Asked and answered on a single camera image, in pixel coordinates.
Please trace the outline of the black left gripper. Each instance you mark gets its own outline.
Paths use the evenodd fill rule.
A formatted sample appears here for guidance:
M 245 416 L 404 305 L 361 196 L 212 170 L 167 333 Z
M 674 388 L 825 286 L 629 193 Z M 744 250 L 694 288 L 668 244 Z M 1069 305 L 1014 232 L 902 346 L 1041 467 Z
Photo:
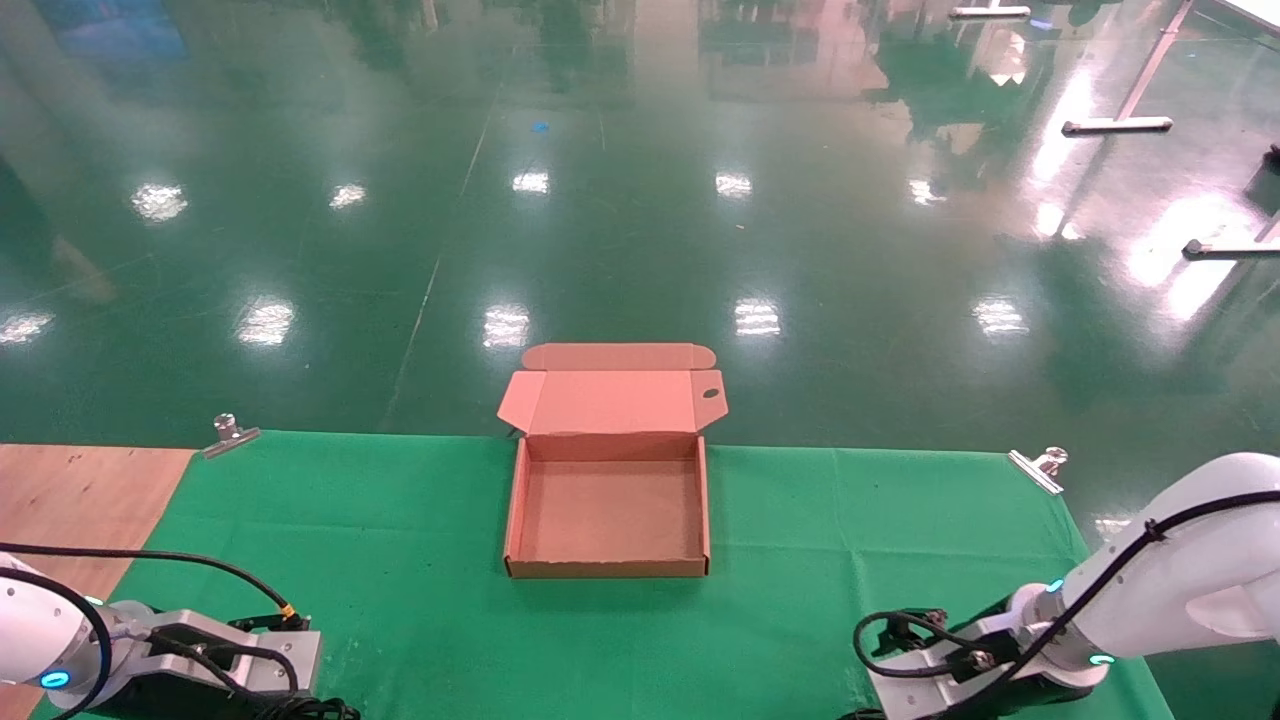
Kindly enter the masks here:
M 90 714 L 108 719 L 256 719 L 284 692 L 242 694 L 191 680 L 132 680 Z

